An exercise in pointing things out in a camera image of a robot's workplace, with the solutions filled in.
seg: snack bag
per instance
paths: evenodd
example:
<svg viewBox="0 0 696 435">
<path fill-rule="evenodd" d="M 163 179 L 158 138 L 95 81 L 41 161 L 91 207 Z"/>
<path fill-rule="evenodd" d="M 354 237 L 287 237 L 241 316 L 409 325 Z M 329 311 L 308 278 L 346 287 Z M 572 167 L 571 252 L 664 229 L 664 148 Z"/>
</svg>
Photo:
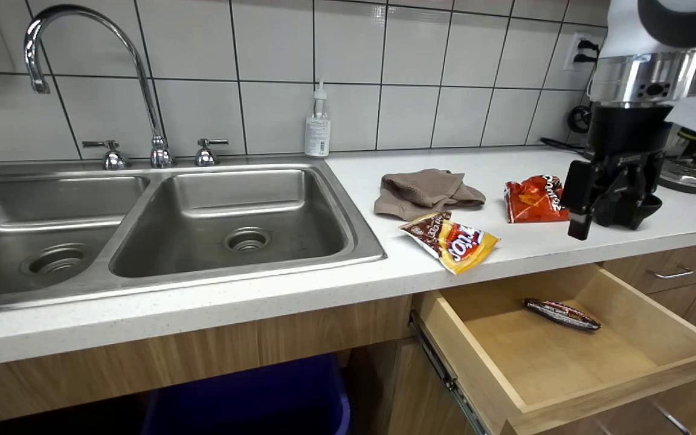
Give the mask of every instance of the snack bag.
<svg viewBox="0 0 696 435">
<path fill-rule="evenodd" d="M 507 181 L 511 223 L 563 223 L 567 209 L 560 204 L 563 183 L 559 177 L 530 177 L 523 183 Z"/>
<path fill-rule="evenodd" d="M 495 249 L 499 239 L 488 232 L 476 232 L 472 227 L 449 220 L 449 212 L 422 215 L 404 229 L 441 262 L 451 272 L 476 268 Z"/>
</svg>

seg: faucet handle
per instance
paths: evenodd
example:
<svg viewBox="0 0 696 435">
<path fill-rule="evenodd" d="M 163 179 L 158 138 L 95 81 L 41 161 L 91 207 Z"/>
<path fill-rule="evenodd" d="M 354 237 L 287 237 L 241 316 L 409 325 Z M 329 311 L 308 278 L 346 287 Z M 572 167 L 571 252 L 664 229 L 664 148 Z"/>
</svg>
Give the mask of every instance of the faucet handle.
<svg viewBox="0 0 696 435">
<path fill-rule="evenodd" d="M 107 148 L 103 169 L 125 169 L 128 159 L 119 152 L 117 140 L 84 140 L 83 148 Z"/>
<path fill-rule="evenodd" d="M 198 150 L 198 154 L 195 154 L 195 167 L 212 167 L 212 163 L 218 163 L 216 154 L 211 152 L 211 148 L 218 148 L 218 144 L 228 148 L 230 140 L 200 138 L 200 140 L 198 140 L 198 148 L 200 148 L 200 150 Z"/>
</svg>

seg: trash bin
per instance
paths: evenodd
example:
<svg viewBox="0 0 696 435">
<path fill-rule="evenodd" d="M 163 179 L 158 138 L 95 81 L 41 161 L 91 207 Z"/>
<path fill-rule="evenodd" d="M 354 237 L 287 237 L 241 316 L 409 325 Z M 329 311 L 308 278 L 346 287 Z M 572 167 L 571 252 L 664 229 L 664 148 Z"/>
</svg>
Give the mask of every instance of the trash bin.
<svg viewBox="0 0 696 435">
<path fill-rule="evenodd" d="M 349 420 L 339 360 L 320 355 L 163 389 L 142 435 L 346 435 Z"/>
</svg>

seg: towel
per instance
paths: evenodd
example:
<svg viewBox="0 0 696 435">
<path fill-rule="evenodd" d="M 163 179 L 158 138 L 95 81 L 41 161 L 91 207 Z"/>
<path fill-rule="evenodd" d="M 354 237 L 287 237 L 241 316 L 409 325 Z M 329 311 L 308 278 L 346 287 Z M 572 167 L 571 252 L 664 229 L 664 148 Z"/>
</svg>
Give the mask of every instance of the towel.
<svg viewBox="0 0 696 435">
<path fill-rule="evenodd" d="M 422 169 L 383 177 L 375 212 L 412 223 L 444 207 L 480 207 L 484 203 L 485 195 L 467 185 L 464 173 Z"/>
</svg>

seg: stainless steel sink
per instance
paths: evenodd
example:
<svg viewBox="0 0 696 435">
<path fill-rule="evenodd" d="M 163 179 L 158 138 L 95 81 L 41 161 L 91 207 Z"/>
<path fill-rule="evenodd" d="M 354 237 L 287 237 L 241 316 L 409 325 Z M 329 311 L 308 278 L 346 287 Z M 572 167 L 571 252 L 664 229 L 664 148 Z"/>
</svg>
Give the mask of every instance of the stainless steel sink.
<svg viewBox="0 0 696 435">
<path fill-rule="evenodd" d="M 0 177 L 0 308 L 383 256 L 323 161 Z"/>
</svg>

